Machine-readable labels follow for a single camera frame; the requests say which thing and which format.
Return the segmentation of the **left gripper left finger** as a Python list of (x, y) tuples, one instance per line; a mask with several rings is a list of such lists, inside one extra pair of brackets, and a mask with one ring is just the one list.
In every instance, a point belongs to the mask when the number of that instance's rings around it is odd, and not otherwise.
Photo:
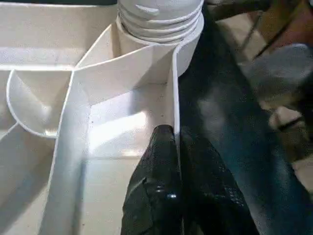
[(122, 235), (181, 233), (181, 182), (172, 126), (153, 130), (131, 175), (122, 210)]

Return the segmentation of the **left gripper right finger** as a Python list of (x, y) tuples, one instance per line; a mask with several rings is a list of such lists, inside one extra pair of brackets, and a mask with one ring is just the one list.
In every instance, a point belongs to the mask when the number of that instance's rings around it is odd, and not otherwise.
[(189, 220), (205, 235), (257, 235), (244, 196), (211, 142), (182, 129), (179, 149)]

